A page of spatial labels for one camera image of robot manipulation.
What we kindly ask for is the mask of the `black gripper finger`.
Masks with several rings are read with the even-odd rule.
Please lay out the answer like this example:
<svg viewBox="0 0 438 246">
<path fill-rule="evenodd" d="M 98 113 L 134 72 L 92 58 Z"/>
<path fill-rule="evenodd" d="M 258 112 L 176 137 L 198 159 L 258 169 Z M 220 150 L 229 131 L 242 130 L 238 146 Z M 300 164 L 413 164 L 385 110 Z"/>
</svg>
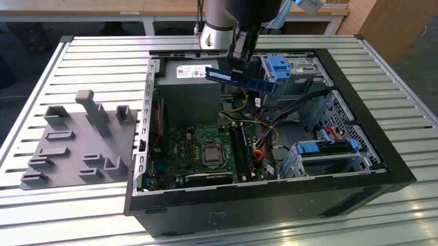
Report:
<svg viewBox="0 0 438 246">
<path fill-rule="evenodd" d="M 230 71 L 230 80 L 242 81 L 245 58 L 244 58 L 244 38 L 245 32 L 241 31 L 240 25 L 233 28 L 232 42 L 226 53 L 226 66 Z"/>
<path fill-rule="evenodd" d="M 253 54 L 257 36 L 260 32 L 261 24 L 257 23 L 240 32 L 240 37 L 242 38 L 241 53 L 240 58 L 242 60 L 242 68 L 245 69 Z"/>
</svg>

